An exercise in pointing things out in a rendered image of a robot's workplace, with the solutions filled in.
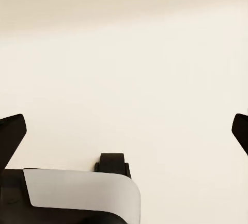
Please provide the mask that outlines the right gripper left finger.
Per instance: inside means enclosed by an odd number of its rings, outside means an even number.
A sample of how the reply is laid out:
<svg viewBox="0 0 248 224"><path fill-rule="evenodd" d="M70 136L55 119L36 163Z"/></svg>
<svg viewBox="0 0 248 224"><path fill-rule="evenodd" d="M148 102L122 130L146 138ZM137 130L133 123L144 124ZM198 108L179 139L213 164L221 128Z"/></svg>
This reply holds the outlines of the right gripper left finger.
<svg viewBox="0 0 248 224"><path fill-rule="evenodd" d="M0 175L27 133L23 114L0 119Z"/></svg>

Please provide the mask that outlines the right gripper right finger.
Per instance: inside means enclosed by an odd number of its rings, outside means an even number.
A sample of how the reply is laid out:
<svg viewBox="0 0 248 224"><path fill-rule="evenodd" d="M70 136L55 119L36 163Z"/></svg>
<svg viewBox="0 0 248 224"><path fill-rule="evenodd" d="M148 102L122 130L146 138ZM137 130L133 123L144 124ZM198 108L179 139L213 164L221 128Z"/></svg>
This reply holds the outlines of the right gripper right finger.
<svg viewBox="0 0 248 224"><path fill-rule="evenodd" d="M248 155L248 116L236 114L232 123L231 131Z"/></svg>

